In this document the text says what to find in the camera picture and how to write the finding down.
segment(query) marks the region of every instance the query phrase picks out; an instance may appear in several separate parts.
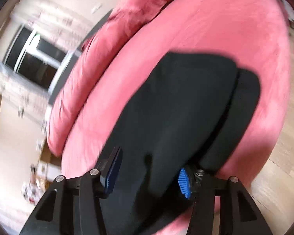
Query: black metal frame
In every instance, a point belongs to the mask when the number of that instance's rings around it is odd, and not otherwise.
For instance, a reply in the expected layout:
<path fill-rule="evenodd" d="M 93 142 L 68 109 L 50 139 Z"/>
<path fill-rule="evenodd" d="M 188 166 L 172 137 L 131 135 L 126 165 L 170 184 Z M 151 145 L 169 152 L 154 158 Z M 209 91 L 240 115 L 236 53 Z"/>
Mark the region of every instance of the black metal frame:
<path fill-rule="evenodd" d="M 21 235 L 106 234 L 99 199 L 113 191 L 123 152 L 116 147 L 108 159 L 83 176 L 58 176 L 25 223 Z"/>
<path fill-rule="evenodd" d="M 272 235 L 263 215 L 244 185 L 235 176 L 218 179 L 195 167 L 188 174 L 194 202 L 187 235 L 211 235 L 215 197 L 220 197 L 219 235 Z"/>

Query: pink cushion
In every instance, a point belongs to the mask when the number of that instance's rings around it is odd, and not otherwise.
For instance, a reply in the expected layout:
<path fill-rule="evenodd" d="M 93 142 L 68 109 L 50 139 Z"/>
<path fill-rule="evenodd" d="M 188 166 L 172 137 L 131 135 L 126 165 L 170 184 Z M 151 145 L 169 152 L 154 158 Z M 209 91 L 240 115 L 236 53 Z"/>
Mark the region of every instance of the pink cushion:
<path fill-rule="evenodd" d="M 53 105 L 47 139 L 54 155 L 62 154 L 78 113 L 115 55 L 171 1 L 122 0 L 100 31 L 84 43 L 86 48 Z"/>
<path fill-rule="evenodd" d="M 248 186 L 277 141 L 289 97 L 289 39 L 277 0 L 174 0 L 134 36 L 125 23 L 132 24 L 132 15 L 123 16 L 88 44 L 54 105 L 48 143 L 58 154 L 64 147 L 63 174 L 80 176 L 93 167 L 125 104 L 166 52 L 212 52 L 231 57 L 260 79 L 251 123 L 218 173 L 236 175 Z M 177 234 L 188 221 L 189 212 L 157 234 Z"/>

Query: window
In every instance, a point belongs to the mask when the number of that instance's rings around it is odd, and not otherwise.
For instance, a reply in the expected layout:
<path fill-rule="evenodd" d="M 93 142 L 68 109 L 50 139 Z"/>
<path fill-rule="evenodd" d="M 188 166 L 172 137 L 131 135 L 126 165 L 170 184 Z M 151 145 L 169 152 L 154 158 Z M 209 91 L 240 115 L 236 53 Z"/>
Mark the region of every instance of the window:
<path fill-rule="evenodd" d="M 48 89 L 66 53 L 35 30 L 21 27 L 10 44 L 4 63 L 31 82 Z"/>

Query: pink round chair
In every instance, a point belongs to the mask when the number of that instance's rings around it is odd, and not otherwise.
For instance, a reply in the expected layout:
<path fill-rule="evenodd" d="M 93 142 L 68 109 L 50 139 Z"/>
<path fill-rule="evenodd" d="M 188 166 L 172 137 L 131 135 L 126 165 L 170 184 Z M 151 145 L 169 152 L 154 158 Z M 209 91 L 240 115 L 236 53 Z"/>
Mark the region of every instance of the pink round chair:
<path fill-rule="evenodd" d="M 152 2 L 146 6 L 165 4 L 162 0 Z M 136 29 L 138 32 L 118 52 L 115 39 L 130 36 L 136 26 L 130 17 L 143 13 L 135 11 L 132 3 L 124 0 L 87 43 L 55 102 L 48 143 L 55 154 L 62 153 L 63 174 L 68 178 L 80 176 L 93 167 L 123 107 L 168 51 L 208 52 L 232 58 L 260 80 L 260 99 L 253 118 L 217 174 L 224 179 L 235 175 L 248 187 L 277 142 L 289 98 L 290 48 L 280 3 L 173 0 L 150 23 Z M 120 21 L 125 25 L 123 32 L 114 32 Z M 107 53 L 112 51 L 115 57 Z M 98 77 L 98 82 L 89 86 L 88 81 L 94 78 L 91 72 L 96 64 L 101 68 L 101 59 L 108 61 L 107 68 L 100 80 Z M 182 214 L 157 234 L 178 234 L 187 229 L 189 218 L 189 212 Z"/>

